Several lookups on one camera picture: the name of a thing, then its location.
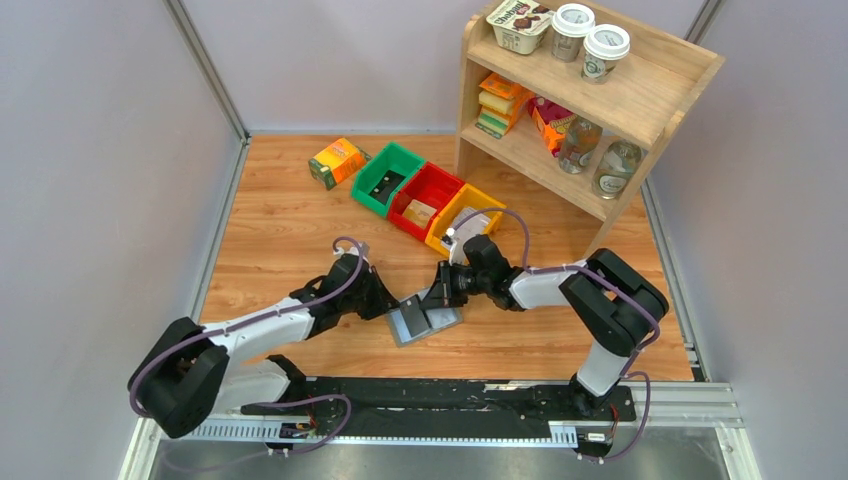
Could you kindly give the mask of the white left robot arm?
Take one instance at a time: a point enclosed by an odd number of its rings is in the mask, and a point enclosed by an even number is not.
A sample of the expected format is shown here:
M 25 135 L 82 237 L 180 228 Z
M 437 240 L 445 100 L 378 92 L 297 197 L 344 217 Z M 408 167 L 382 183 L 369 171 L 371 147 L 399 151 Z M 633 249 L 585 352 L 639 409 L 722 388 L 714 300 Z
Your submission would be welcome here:
M 294 367 L 280 358 L 251 359 L 313 338 L 344 315 L 371 320 L 398 305 L 376 269 L 351 248 L 327 274 L 270 307 L 207 325 L 188 317 L 171 322 L 128 382 L 130 405 L 171 438 L 194 431 L 213 413 L 246 405 L 270 403 L 281 414 L 296 413 L 306 389 Z

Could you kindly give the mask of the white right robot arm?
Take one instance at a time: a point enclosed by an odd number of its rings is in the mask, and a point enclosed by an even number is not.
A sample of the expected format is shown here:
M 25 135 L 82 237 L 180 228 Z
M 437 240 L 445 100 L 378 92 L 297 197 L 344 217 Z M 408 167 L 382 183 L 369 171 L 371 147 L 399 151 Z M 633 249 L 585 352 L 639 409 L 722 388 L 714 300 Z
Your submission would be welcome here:
M 596 418 L 609 407 L 609 392 L 658 337 L 658 324 L 670 310 L 652 283 L 606 248 L 578 264 L 543 269 L 511 265 L 487 235 L 472 237 L 462 250 L 464 261 L 439 263 L 430 289 L 412 301 L 414 311 L 462 307 L 473 295 L 506 311 L 571 308 L 593 337 L 570 392 L 572 408 L 583 418 Z

